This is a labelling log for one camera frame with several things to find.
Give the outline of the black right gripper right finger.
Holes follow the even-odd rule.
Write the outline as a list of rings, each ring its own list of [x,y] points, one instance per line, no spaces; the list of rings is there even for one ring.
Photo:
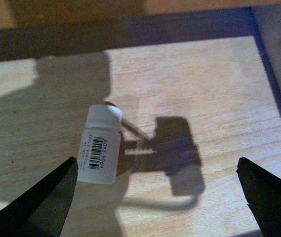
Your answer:
[[[239,159],[237,174],[263,236],[281,237],[281,179],[245,157]]]

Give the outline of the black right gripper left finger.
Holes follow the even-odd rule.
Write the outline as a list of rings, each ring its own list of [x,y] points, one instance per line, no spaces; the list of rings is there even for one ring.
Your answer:
[[[0,210],[0,237],[60,236],[77,176],[77,160],[70,157]]]

